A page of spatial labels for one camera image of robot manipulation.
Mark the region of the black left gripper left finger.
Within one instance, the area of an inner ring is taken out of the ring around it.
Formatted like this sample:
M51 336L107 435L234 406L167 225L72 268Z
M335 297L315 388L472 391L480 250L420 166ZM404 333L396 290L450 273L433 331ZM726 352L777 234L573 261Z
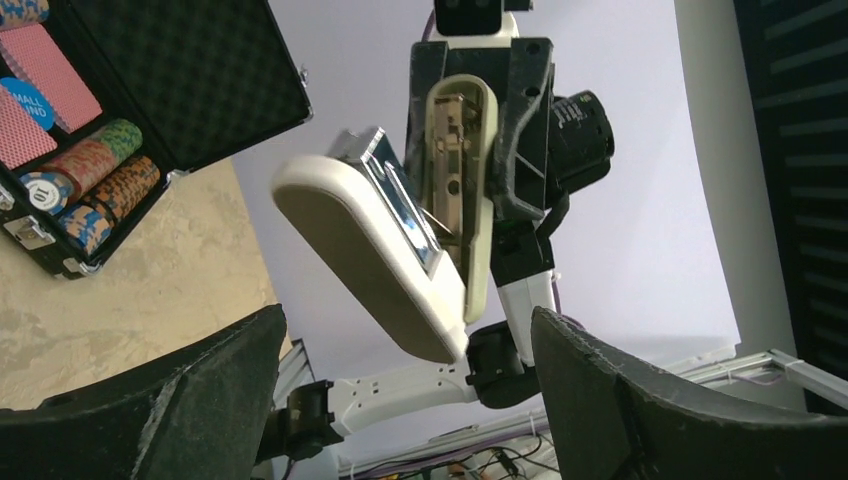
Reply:
M286 336L263 307L179 350L1 413L5 479L246 479Z

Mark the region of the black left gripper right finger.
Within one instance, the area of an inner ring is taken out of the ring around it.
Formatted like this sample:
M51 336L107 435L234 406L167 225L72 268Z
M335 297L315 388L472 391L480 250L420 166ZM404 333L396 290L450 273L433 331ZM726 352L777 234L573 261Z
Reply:
M847 421L693 383L533 311L532 348L565 479L843 479Z

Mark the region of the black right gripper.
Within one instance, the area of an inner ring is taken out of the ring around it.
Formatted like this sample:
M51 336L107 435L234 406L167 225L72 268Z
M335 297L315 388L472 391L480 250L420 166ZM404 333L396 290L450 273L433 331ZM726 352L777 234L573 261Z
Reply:
M405 170L414 193L424 183L426 100L439 81L458 74L482 79L498 103L497 132L486 192L498 220L539 221L562 191L600 177L598 168L567 179L566 161L549 145L553 117L554 46L545 37L511 39L506 47L451 48L418 42L410 51Z

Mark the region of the beige green stapler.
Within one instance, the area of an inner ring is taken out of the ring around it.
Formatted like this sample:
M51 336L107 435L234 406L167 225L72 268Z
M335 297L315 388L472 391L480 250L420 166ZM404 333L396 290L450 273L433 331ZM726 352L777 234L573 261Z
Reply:
M286 161L271 195L324 264L408 354L460 360L487 296L494 205L486 192L498 103L481 78L452 75L424 102L419 194L386 132L339 134L327 156Z

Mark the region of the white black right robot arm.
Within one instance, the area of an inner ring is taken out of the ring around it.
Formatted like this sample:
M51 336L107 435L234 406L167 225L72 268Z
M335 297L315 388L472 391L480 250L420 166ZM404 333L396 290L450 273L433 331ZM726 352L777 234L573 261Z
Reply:
M277 171L278 210L416 363L293 389L259 460L311 458L435 406L504 409L538 393L530 323L557 308L551 238L615 149L598 98L557 96L554 78L547 38L419 42L403 157L373 127Z

